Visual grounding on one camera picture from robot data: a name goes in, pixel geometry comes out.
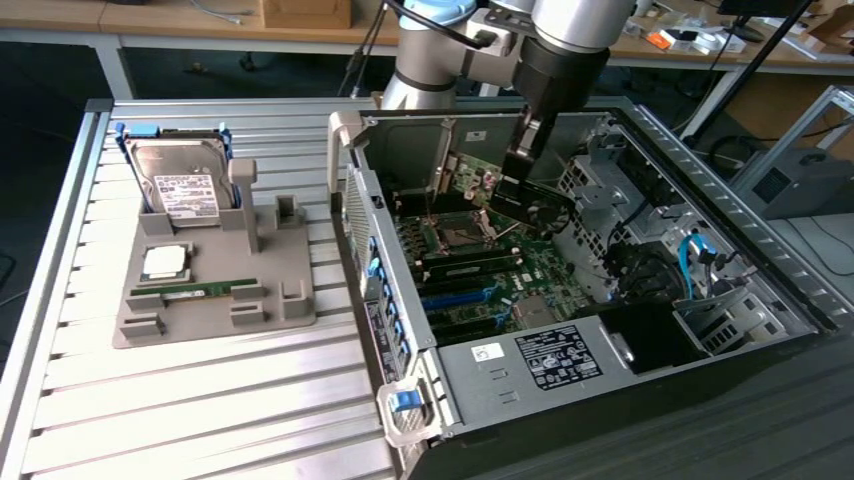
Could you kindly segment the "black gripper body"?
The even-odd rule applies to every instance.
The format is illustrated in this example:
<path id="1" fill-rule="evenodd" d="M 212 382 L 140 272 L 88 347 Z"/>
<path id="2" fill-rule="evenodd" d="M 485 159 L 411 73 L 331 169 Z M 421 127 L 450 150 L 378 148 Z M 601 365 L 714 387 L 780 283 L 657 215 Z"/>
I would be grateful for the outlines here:
<path id="1" fill-rule="evenodd" d="M 610 58 L 610 49 L 578 52 L 526 37 L 513 74 L 513 87 L 525 99 L 525 115 L 553 118 L 582 109 Z"/>

